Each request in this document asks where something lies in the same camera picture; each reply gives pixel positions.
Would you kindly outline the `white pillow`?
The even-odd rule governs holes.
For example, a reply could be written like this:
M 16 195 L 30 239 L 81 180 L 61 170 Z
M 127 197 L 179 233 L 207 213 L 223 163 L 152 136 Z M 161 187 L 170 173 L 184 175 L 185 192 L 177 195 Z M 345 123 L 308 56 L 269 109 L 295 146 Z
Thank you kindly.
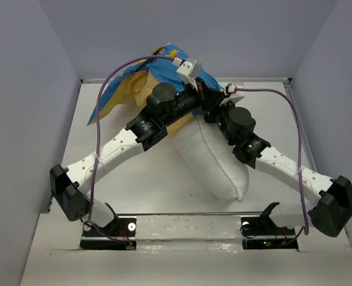
M 243 201 L 250 182 L 248 168 L 232 154 L 217 125 L 187 114 L 167 131 L 191 172 L 215 197 Z

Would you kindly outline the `yellow pillowcase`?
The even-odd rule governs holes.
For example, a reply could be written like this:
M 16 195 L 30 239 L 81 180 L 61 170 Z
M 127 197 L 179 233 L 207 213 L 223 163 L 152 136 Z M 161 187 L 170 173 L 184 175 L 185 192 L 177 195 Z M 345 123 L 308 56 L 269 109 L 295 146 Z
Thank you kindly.
M 185 51 L 170 43 L 157 48 L 150 55 L 178 57 L 182 60 L 189 58 Z M 136 104 L 141 108 L 146 106 L 146 98 L 159 83 L 171 83 L 177 92 L 182 92 L 184 90 L 183 82 L 177 75 L 176 70 L 177 67 L 170 60 L 162 58 L 133 63 L 116 76 L 101 95 L 99 118 L 103 119 L 119 104 Z M 223 91 L 218 81 L 203 69 L 199 72 L 198 77 L 209 88 Z M 197 114 L 197 111 L 193 111 L 167 127 L 168 135 L 175 136 L 184 126 L 195 121 L 194 115 Z

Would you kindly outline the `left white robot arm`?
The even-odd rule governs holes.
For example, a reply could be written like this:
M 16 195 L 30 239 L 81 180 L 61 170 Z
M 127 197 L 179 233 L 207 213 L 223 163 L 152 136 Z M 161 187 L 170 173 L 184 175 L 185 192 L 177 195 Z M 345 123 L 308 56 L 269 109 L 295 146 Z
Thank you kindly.
M 159 83 L 146 98 L 146 106 L 113 139 L 80 161 L 51 168 L 51 192 L 66 218 L 73 222 L 90 218 L 103 235 L 116 231 L 116 214 L 110 206 L 94 200 L 91 191 L 101 178 L 167 136 L 167 127 L 194 110 L 204 115 L 215 110 L 225 93 L 209 88 L 202 80 L 186 84 L 180 93 L 170 83 Z

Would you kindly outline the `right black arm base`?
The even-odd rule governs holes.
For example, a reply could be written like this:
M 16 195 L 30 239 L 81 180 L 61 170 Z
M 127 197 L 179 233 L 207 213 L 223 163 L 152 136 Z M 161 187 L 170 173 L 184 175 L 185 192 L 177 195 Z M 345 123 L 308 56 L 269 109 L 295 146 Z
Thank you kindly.
M 258 216 L 241 218 L 240 233 L 244 250 L 298 250 L 294 229 L 278 227 L 270 215 L 279 203 L 267 206 Z

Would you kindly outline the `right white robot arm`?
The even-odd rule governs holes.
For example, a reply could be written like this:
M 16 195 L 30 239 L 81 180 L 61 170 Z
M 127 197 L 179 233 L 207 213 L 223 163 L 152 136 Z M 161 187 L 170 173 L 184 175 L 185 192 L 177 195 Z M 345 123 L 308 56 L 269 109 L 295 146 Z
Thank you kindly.
M 215 123 L 233 155 L 241 163 L 266 173 L 300 193 L 303 223 L 310 223 L 328 237 L 337 237 L 352 217 L 352 184 L 345 176 L 321 175 L 283 155 L 254 133 L 251 113 L 233 103 L 204 112 L 207 123 Z

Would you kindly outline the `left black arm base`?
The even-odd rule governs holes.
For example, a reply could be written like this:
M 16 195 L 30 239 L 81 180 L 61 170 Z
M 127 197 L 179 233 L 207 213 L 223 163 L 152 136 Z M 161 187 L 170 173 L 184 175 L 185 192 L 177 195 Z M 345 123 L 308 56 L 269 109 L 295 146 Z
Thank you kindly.
M 118 216 L 108 203 L 107 207 L 112 211 L 114 220 L 104 228 L 93 226 L 86 219 L 80 220 L 83 229 L 79 247 L 82 250 L 135 251 L 137 218 Z

